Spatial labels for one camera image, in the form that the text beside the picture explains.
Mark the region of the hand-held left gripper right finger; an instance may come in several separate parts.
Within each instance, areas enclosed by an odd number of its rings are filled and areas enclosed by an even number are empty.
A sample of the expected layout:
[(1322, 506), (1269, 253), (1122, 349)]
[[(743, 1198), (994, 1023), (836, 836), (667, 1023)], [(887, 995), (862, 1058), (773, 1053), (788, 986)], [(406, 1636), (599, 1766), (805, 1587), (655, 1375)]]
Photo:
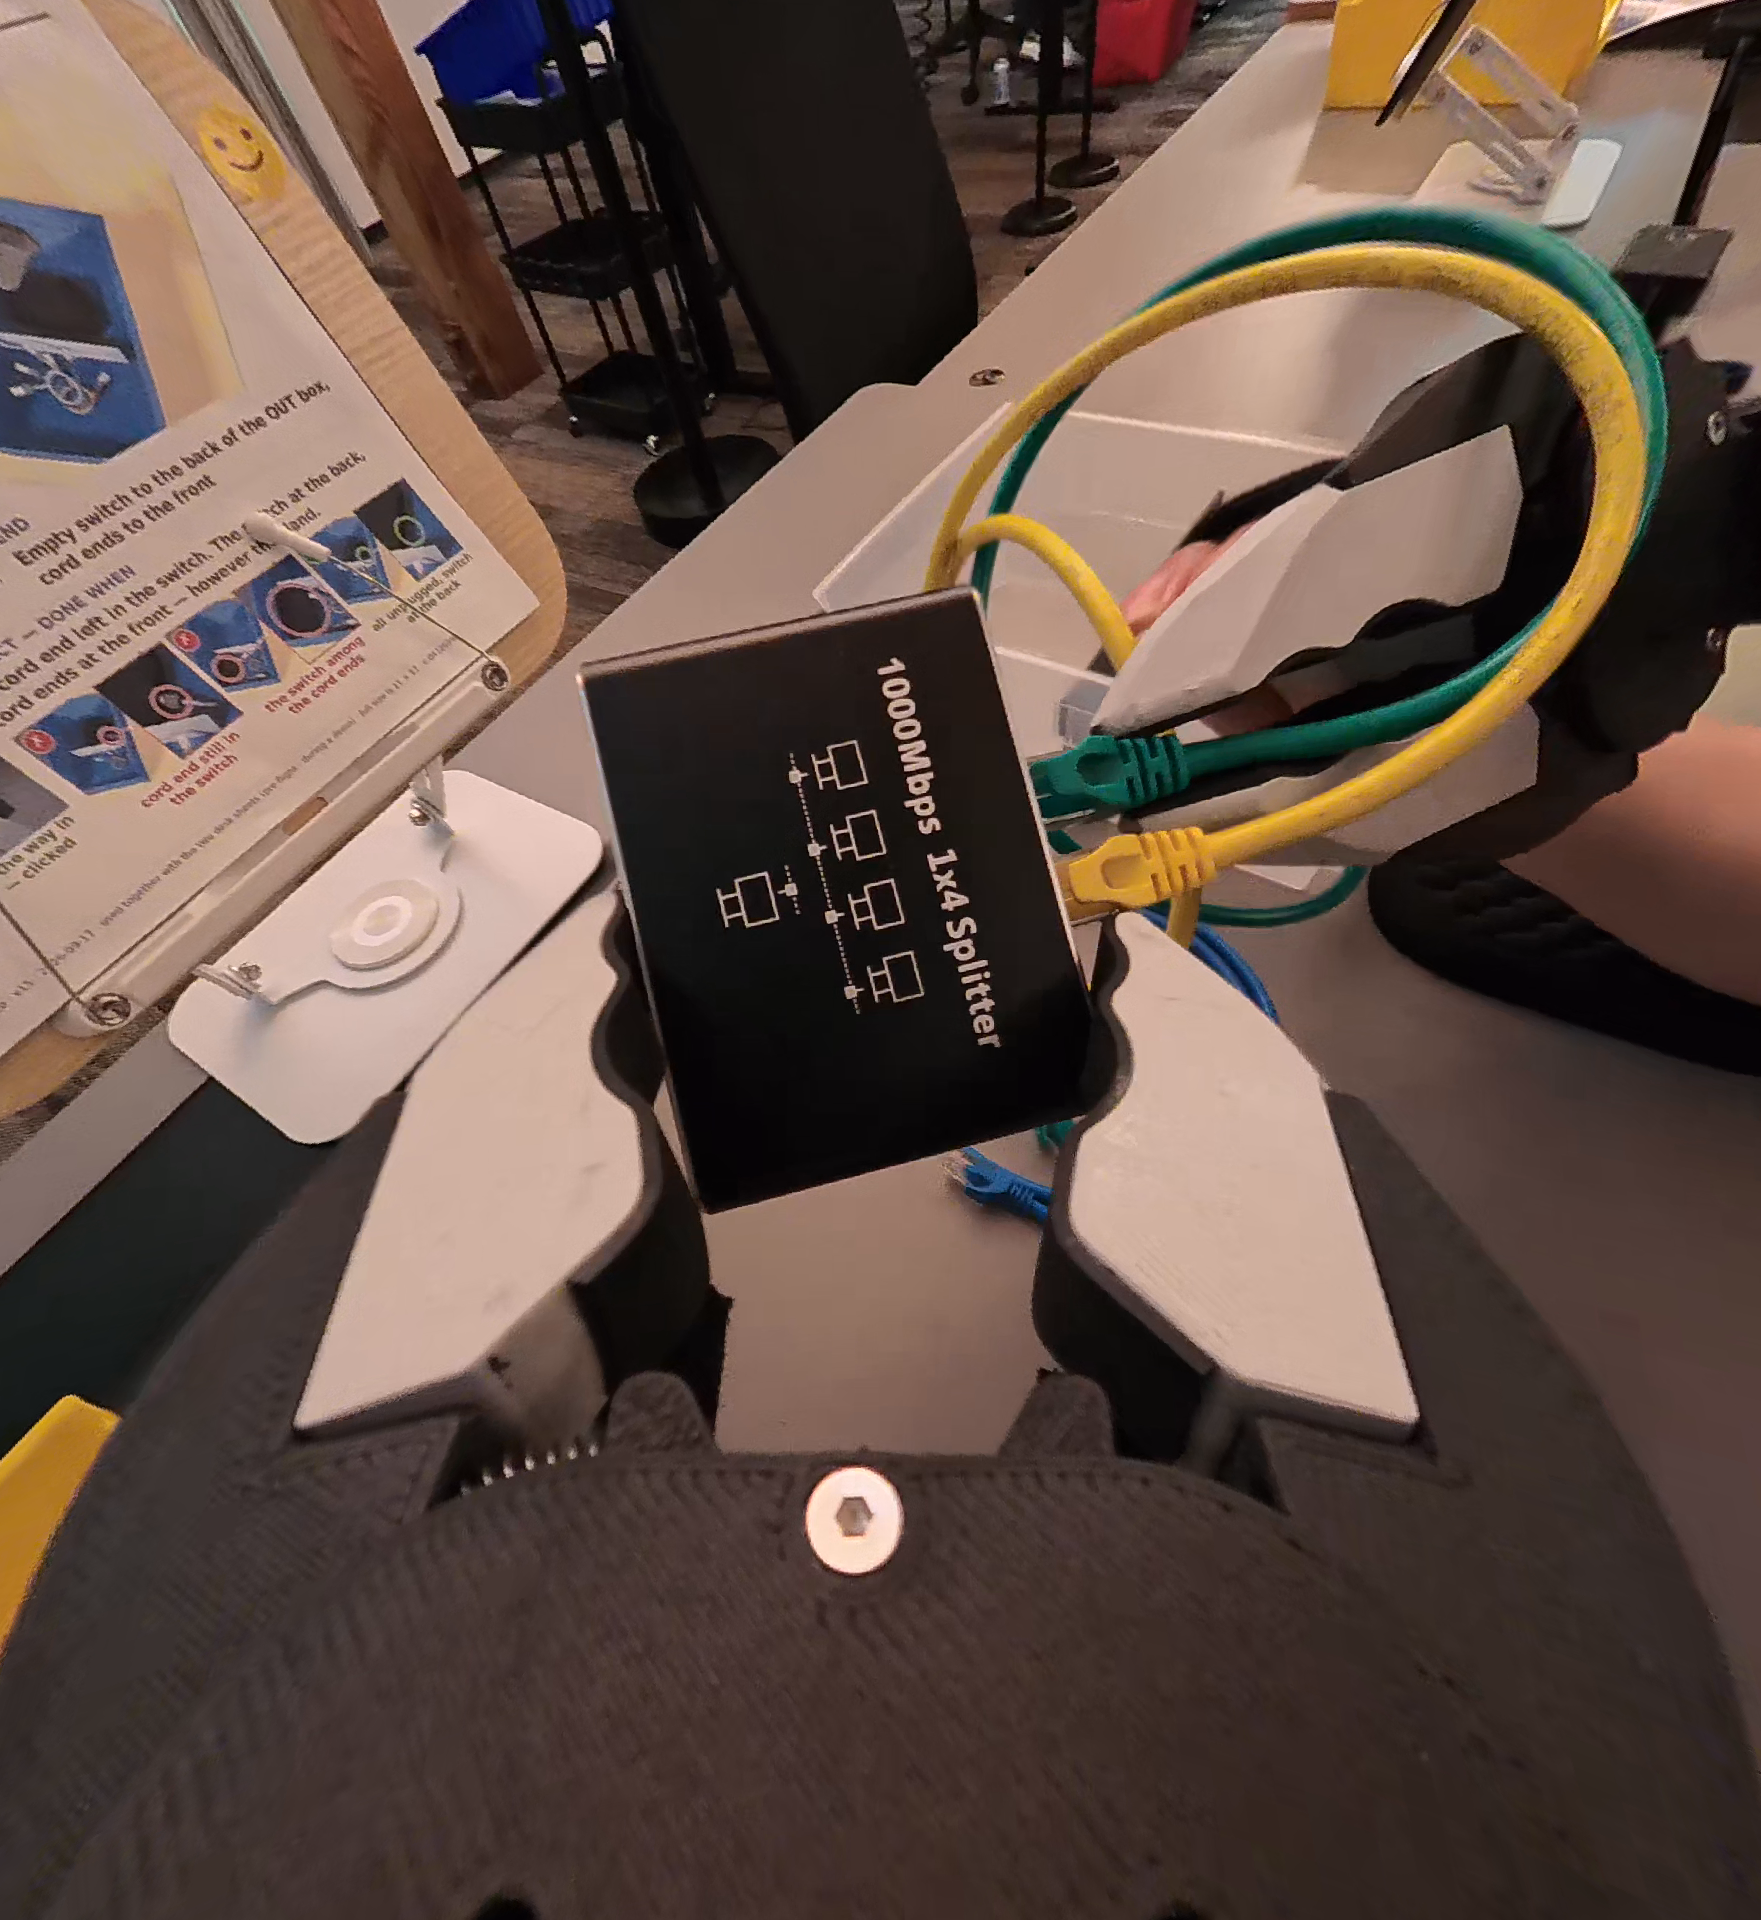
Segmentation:
[(1049, 1358), (1146, 1460), (1218, 1469), (1256, 1419), (1410, 1442), (1419, 1401), (1317, 1071), (1141, 915), (1107, 922), (1090, 992), (1089, 1103), (1036, 1258)]

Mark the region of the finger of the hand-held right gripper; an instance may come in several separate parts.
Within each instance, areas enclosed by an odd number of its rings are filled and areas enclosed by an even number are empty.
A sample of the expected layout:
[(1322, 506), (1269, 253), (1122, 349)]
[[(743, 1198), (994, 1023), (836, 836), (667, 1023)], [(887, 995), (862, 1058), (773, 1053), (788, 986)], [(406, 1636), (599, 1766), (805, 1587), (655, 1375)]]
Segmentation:
[[(1269, 812), (1285, 810), (1334, 784), (1376, 768), (1396, 754), (1383, 743), (1331, 761), (1325, 766), (1300, 764), (1287, 770), (1249, 770), (1249, 778), (1230, 777), (1178, 795), (1136, 816), (1136, 831), (1230, 830)], [(1520, 709), (1472, 752), (1460, 757), (1430, 780), (1340, 830), (1306, 836), (1299, 843), (1266, 852), (1252, 868), (1351, 868), (1376, 866), (1427, 836), (1464, 823), (1497, 803), (1528, 788), (1539, 770), (1539, 722), (1533, 709)]]
[(1494, 425), (1278, 504), (1138, 640), (1102, 697), (1102, 733), (1148, 733), (1236, 697), (1300, 651), (1345, 647), (1379, 611), (1491, 593), (1520, 498), (1515, 435)]

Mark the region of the clear plastic bin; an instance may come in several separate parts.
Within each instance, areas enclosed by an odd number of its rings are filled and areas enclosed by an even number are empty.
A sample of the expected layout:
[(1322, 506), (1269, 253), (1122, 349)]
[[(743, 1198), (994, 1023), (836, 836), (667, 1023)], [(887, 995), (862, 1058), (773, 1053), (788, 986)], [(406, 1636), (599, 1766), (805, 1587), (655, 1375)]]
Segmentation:
[[(1174, 552), (1195, 512), (1299, 468), (1306, 468), (1306, 450), (1291, 441), (1072, 412), (1036, 460), (1014, 512), (1072, 548), (1122, 599)], [(1306, 481), (1296, 495), (1317, 485), (1322, 483)], [(1278, 504), (1256, 508), (1245, 532)], [(1222, 740), (1234, 735), (1296, 718), (1304, 694), (1289, 690), (1285, 670), (1306, 665), (1317, 690), (1329, 691), (1331, 672), (1322, 659), (1351, 645), (1300, 651), (1249, 691), (1180, 722), (1104, 735), (1102, 697), (1119, 665), (1102, 657), (1082, 608), (1049, 564), (1016, 541), (1004, 541), (994, 559), (984, 605), (987, 638), (1041, 819), (1057, 830), (1057, 843), (1066, 852), (1089, 847), (1107, 831), (1136, 831), (1136, 816), (1189, 791), (1186, 749), (1191, 743), (1208, 740), (1220, 752)], [(1406, 733), (1396, 754), (1426, 730), (1422, 722), (1419, 733)], [(1383, 744), (1386, 735), (1386, 725), (1373, 722), (1366, 733), (1338, 729), (1334, 740), (1362, 740), (1362, 749), (1370, 749)]]

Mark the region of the black network switch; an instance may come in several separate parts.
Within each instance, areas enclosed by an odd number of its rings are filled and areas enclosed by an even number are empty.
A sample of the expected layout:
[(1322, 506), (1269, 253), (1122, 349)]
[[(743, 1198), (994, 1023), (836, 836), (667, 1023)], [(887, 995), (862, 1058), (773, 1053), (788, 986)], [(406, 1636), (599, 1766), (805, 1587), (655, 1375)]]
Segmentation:
[(595, 659), (581, 697), (706, 1213), (1082, 1111), (1093, 1007), (972, 589)]

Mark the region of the person's right forearm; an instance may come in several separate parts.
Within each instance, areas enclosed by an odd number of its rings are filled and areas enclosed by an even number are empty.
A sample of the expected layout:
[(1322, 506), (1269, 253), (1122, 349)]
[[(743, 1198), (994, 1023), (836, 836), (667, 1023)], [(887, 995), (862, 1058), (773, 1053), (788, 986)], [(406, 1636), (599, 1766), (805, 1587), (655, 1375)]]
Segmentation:
[(1696, 718), (1509, 872), (1661, 968), (1761, 1007), (1761, 729)]

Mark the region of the person's right hand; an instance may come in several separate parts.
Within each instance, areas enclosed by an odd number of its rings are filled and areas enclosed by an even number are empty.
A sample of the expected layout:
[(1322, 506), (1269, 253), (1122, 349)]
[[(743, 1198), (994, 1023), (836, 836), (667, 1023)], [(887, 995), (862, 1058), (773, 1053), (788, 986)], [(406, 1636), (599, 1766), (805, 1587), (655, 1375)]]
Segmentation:
[(1122, 601), (1122, 614), (1134, 638), (1151, 630), (1180, 596), (1220, 561), (1230, 541), (1189, 541), (1167, 555)]

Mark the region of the black wrist rest pad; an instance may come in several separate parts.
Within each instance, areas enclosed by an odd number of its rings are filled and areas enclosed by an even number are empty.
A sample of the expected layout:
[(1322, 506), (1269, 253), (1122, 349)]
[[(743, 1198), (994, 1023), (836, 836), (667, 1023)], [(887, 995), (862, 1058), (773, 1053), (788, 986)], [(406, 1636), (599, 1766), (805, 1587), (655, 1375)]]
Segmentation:
[(1667, 1061), (1761, 1080), (1761, 1007), (1683, 981), (1485, 860), (1399, 854), (1366, 883), (1402, 959), (1445, 985)]
[(54, 1406), (127, 1413), (179, 1351), (246, 1381), (274, 1451), (316, 1360), (402, 1091), (342, 1139), (302, 1146), (225, 1091), (183, 1111), (0, 1279), (0, 1462)]

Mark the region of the small black box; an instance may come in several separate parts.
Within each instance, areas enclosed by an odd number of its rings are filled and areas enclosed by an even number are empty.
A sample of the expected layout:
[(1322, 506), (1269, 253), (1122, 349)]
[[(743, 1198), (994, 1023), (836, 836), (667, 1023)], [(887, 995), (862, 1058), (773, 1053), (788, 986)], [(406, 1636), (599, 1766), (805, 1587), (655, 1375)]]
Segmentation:
[(1611, 269), (1649, 332), (1687, 315), (1732, 242), (1728, 229), (1640, 229)]

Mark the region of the yellow storage bin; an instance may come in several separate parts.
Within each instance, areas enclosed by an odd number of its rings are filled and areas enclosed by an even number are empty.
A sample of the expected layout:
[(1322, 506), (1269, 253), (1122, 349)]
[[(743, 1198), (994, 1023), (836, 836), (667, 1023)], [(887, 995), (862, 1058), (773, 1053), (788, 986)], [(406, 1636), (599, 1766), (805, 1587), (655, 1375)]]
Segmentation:
[[(1435, 26), (1442, 9), (1442, 3), (1338, 3), (1322, 108), (1383, 109), (1404, 60)], [(1572, 99), (1616, 10), (1616, 3), (1480, 3), (1468, 22), (1497, 37), (1540, 83)]]

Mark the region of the black tablet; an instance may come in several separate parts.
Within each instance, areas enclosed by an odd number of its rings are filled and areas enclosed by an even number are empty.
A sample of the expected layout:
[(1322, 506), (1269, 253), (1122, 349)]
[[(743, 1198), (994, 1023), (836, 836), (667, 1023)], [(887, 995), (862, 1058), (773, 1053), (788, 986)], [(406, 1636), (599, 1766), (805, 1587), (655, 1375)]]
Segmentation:
[(1386, 128), (1404, 117), (1419, 96), (1419, 90), (1442, 68), (1443, 60), (1460, 37), (1467, 32), (1479, 3), (1454, 0), (1442, 3), (1419, 41), (1396, 68), (1396, 83), (1382, 105), (1376, 126)]

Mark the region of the red storage bin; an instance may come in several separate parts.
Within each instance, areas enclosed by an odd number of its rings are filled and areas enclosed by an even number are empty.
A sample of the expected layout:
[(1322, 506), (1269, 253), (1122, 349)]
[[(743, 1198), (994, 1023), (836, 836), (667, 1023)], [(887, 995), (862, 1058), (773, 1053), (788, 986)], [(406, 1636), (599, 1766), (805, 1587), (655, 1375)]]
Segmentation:
[(1097, 88), (1143, 86), (1180, 60), (1199, 3), (1097, 3), (1090, 78)]

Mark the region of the black round floor base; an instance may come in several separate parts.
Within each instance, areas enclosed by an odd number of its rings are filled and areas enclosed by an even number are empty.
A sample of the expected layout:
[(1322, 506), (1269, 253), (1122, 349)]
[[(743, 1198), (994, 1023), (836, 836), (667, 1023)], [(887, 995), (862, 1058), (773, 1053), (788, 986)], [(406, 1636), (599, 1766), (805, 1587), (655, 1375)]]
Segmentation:
[(679, 551), (736, 504), (781, 460), (781, 450), (747, 434), (675, 445), (643, 468), (630, 503), (651, 541)]

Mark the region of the blue storage bin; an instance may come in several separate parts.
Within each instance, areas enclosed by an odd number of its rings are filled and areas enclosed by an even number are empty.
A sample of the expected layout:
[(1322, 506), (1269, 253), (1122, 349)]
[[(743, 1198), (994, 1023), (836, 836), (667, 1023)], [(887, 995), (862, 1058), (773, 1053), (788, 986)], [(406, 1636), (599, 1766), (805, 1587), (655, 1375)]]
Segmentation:
[(415, 53), (451, 108), (536, 105), (564, 92), (538, 3), (463, 3)]

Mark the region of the black stanchion post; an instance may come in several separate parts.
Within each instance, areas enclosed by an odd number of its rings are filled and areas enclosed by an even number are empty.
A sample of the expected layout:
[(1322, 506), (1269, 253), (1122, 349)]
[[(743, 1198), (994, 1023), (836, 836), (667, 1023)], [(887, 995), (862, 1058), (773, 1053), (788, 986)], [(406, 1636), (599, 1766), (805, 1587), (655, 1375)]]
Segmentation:
[(1062, 75), (1062, 3), (1036, 3), (1036, 94), (1034, 94), (1034, 183), (1033, 191), (1013, 204), (1000, 229), (1014, 238), (1045, 238), (1069, 229), (1074, 205), (1049, 182), (1049, 123), (1059, 105)]
[(1060, 189), (1084, 189), (1093, 186), (1102, 186), (1110, 180), (1116, 180), (1119, 174), (1117, 161), (1093, 148), (1093, 122), (1099, 108), (1099, 96), (1095, 88), (1095, 62), (1099, 55), (1099, 3), (1082, 4), (1084, 34), (1080, 37), (1080, 71), (1079, 71), (1079, 142), (1077, 150), (1066, 158), (1059, 160), (1046, 180), (1052, 188)]

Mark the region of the brown wooden post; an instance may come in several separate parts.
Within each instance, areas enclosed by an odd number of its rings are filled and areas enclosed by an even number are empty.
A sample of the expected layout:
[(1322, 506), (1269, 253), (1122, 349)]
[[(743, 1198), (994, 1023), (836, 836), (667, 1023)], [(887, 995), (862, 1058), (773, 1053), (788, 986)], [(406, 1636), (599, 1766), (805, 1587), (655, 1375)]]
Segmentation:
[(545, 367), (377, 3), (274, 3), (316, 96), (467, 387), (503, 399)]

